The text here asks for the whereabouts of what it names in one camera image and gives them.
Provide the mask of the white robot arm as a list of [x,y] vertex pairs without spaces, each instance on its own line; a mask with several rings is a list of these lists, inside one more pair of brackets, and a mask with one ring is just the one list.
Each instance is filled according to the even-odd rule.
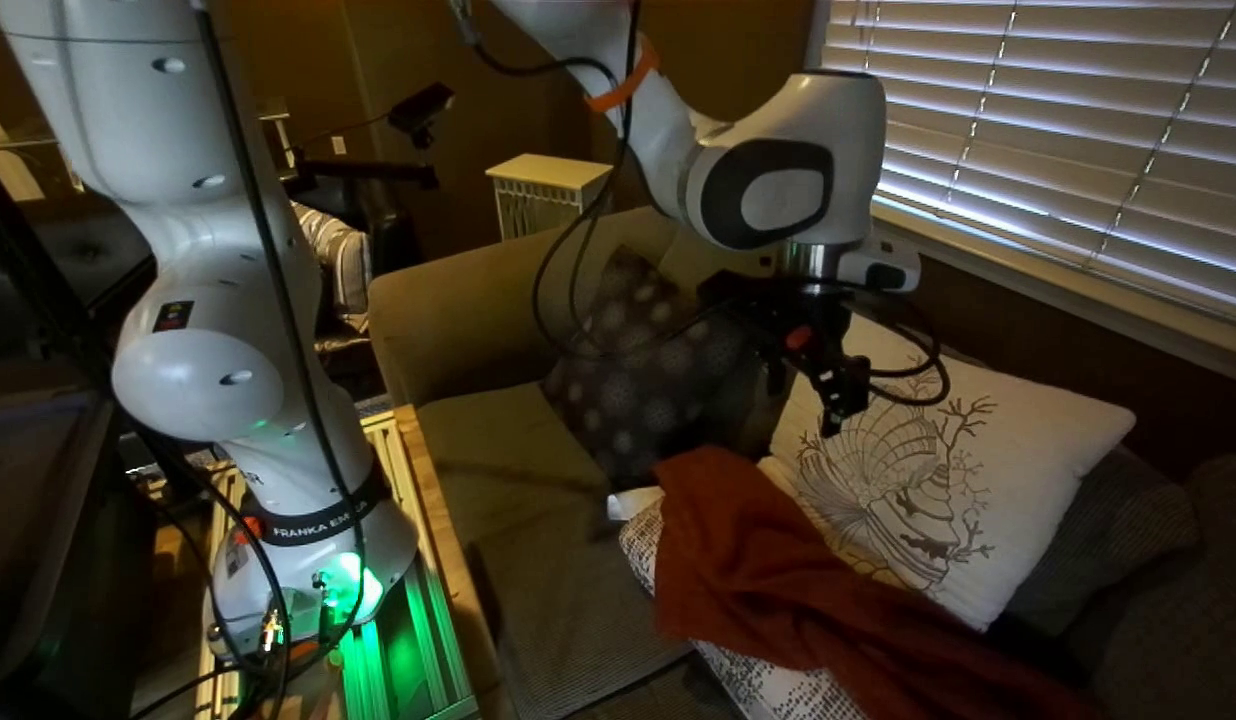
[[[637,157],[667,221],[728,252],[812,250],[822,287],[909,293],[919,266],[866,236],[885,89],[796,72],[755,111],[689,109],[637,0],[491,0]],[[144,429],[210,446],[250,515],[210,564],[217,647],[269,657],[368,621],[417,533],[354,410],[311,362],[317,243],[277,180],[210,0],[0,0],[68,171],[146,240],[156,280],[109,364]]]

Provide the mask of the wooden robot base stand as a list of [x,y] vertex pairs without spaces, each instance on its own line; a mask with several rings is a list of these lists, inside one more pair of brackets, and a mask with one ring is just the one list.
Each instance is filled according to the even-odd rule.
[[207,470],[207,601],[191,720],[474,720],[479,702],[430,535],[430,461],[412,410],[360,404],[363,480],[295,502],[250,458]]

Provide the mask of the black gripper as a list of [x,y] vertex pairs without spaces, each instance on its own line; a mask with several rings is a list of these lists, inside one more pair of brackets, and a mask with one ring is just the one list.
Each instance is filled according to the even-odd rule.
[[845,349],[860,280],[835,277],[835,252],[788,250],[767,277],[744,277],[737,311],[777,370],[798,371],[821,395],[821,437],[866,410],[871,364]]

